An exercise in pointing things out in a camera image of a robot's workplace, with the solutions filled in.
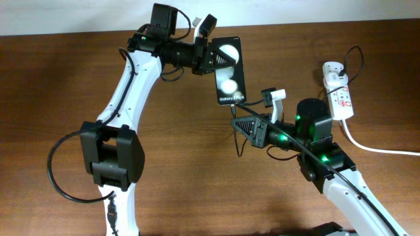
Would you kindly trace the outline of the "black Galaxy flip phone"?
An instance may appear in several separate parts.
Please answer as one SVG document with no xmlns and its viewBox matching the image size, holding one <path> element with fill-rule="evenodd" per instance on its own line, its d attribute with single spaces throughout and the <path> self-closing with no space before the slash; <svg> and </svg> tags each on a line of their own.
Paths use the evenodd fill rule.
<svg viewBox="0 0 420 236">
<path fill-rule="evenodd" d="M 243 72 L 242 46 L 240 38 L 214 38 L 212 42 L 222 52 L 235 59 L 234 66 L 215 70 L 217 102 L 221 106 L 246 102 L 245 76 Z"/>
</svg>

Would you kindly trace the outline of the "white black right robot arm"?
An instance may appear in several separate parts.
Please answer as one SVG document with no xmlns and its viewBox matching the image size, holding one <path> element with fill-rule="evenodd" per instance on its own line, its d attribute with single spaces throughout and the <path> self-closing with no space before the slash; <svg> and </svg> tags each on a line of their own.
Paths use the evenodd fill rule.
<svg viewBox="0 0 420 236">
<path fill-rule="evenodd" d="M 280 148 L 298 153 L 301 173 L 347 218 L 359 235 L 407 235 L 407 231 L 377 200 L 354 161 L 333 141 L 332 118 L 325 102 L 301 100 L 294 123 L 259 114 L 243 105 L 245 117 L 232 127 L 256 148 Z"/>
</svg>

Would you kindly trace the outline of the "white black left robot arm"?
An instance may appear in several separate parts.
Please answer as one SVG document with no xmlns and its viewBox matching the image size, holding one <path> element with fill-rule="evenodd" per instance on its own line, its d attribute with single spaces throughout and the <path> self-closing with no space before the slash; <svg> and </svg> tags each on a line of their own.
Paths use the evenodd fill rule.
<svg viewBox="0 0 420 236">
<path fill-rule="evenodd" d="M 215 73 L 217 102 L 244 102 L 241 41 L 238 36 L 211 41 L 196 37 L 185 43 L 136 33 L 127 43 L 127 62 L 107 108 L 96 122 L 85 121 L 80 136 L 85 168 L 93 176 L 104 203 L 107 235 L 139 235 L 135 219 L 135 187 L 145 153 L 138 124 L 148 95 L 165 64 L 191 68 L 198 75 Z"/>
</svg>

